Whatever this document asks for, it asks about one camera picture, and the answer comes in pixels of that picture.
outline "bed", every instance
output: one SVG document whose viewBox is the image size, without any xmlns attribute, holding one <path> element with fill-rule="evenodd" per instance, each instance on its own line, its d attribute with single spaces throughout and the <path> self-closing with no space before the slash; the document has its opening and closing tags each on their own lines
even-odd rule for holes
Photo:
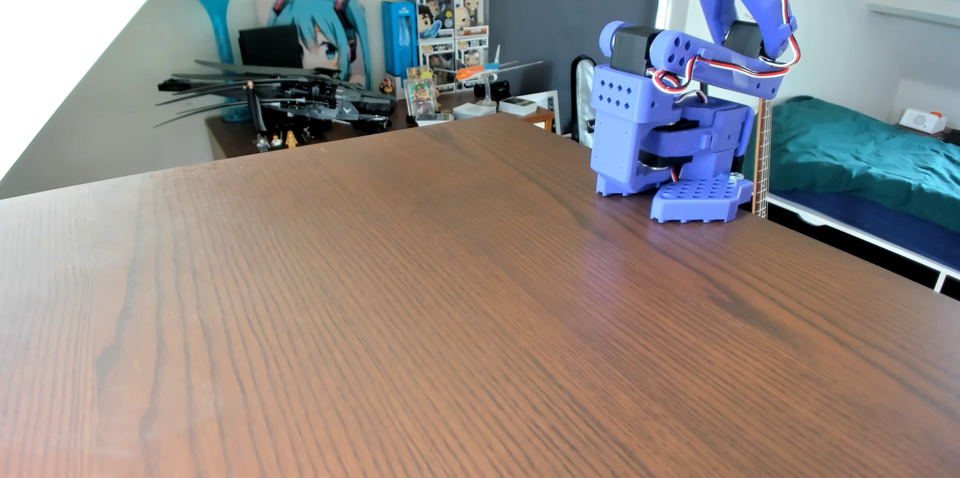
<svg viewBox="0 0 960 478">
<path fill-rule="evenodd" d="M 960 280 L 960 146 L 795 97 L 774 107 L 770 175 L 771 204 L 929 267 L 937 291 Z"/>
</svg>

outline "guitar neck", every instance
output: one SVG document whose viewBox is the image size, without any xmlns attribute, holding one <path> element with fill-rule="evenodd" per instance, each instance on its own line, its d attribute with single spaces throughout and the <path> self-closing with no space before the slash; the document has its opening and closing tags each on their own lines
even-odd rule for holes
<svg viewBox="0 0 960 478">
<path fill-rule="evenodd" d="M 767 218 L 767 194 L 770 193 L 770 142 L 773 133 L 773 101 L 761 99 L 756 112 L 756 153 L 753 166 L 753 213 Z"/>
</svg>

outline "anime poster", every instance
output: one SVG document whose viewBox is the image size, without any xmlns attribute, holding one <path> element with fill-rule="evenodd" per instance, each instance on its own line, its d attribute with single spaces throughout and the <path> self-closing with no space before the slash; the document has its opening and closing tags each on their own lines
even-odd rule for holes
<svg viewBox="0 0 960 478">
<path fill-rule="evenodd" d="M 257 0 L 260 26 L 294 25 L 303 67 L 340 70 L 340 79 L 371 88 L 367 13 L 360 0 Z"/>
</svg>

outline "white speaker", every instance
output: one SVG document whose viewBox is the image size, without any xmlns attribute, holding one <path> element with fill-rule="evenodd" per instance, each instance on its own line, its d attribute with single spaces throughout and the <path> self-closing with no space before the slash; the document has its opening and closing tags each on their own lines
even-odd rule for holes
<svg viewBox="0 0 960 478">
<path fill-rule="evenodd" d="M 930 113 L 917 109 L 906 109 L 900 119 L 900 125 L 932 135 L 943 131 L 947 127 L 947 119 L 938 112 Z"/>
</svg>

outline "teal blanket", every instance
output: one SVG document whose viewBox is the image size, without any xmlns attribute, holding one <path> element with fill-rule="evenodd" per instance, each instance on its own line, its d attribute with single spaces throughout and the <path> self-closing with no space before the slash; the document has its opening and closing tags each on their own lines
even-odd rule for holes
<svg viewBox="0 0 960 478">
<path fill-rule="evenodd" d="M 960 146 L 813 97 L 774 107 L 770 189 L 847 192 L 960 232 Z"/>
</svg>

